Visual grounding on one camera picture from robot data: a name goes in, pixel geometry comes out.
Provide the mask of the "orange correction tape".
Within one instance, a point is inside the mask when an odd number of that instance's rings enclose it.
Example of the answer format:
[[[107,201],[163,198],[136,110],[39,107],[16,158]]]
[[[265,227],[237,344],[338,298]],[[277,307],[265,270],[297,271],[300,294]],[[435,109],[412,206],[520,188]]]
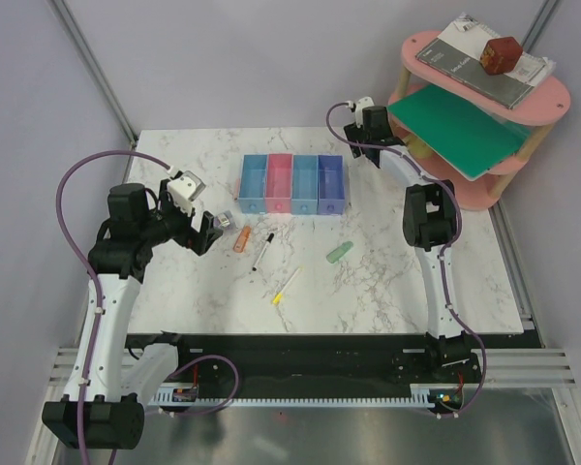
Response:
[[[252,229],[250,226],[245,226],[242,228],[232,248],[232,250],[235,253],[242,253],[244,251],[246,244],[249,240],[249,237],[251,235],[251,231]]]

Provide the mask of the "purple drawer box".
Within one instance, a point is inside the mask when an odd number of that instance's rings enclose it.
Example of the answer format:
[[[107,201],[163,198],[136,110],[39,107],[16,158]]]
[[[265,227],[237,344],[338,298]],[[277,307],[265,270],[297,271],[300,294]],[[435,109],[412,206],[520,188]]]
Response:
[[[345,175],[343,157],[318,156],[319,215],[341,215],[345,209]]]

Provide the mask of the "light blue drawer box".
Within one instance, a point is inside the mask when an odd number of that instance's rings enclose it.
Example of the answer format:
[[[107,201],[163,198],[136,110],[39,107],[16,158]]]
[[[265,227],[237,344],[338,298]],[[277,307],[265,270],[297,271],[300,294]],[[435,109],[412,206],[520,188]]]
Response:
[[[318,156],[295,155],[292,167],[291,213],[293,215],[316,214],[318,198]]]

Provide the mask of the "pink drawer box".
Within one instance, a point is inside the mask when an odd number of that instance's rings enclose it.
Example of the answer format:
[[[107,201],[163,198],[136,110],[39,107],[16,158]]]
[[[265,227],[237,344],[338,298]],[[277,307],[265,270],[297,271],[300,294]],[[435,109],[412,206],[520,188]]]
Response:
[[[268,155],[265,181],[265,207],[267,213],[290,213],[292,190],[292,155]]]

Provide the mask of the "pink eraser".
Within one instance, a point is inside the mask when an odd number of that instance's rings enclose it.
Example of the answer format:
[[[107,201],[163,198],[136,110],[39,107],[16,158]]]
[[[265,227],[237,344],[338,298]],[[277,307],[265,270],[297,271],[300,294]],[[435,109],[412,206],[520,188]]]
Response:
[[[240,178],[237,178],[236,179],[236,182],[235,182],[234,191],[233,191],[233,200],[235,202],[237,202],[238,201],[238,198],[239,198],[240,184],[241,184],[241,179]]]

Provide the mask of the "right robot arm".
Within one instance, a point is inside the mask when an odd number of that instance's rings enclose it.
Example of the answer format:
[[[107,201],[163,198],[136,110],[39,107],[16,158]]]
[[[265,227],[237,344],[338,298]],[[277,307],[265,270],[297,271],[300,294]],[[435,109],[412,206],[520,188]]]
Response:
[[[344,127],[355,158],[365,157],[405,188],[402,229],[420,262],[427,299],[426,374],[446,381],[458,369],[477,367],[471,335],[461,323],[453,285],[452,246],[462,229],[462,215],[450,181],[428,174],[390,127],[387,108],[370,98],[345,102],[354,116]]]

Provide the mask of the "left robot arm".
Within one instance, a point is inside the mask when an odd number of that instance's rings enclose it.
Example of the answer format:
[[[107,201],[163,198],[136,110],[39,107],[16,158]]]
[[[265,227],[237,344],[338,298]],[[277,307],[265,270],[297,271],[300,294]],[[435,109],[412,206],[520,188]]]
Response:
[[[141,438],[144,411],[161,384],[182,381],[193,358],[179,337],[162,333],[145,343],[123,368],[129,321],[155,247],[167,242],[204,255],[221,237],[214,216],[203,212],[194,229],[194,200],[204,183],[189,171],[160,183],[150,206],[140,183],[110,189],[108,217],[86,259],[94,275],[76,361],[60,400],[45,403],[43,424],[70,449],[132,450]]]

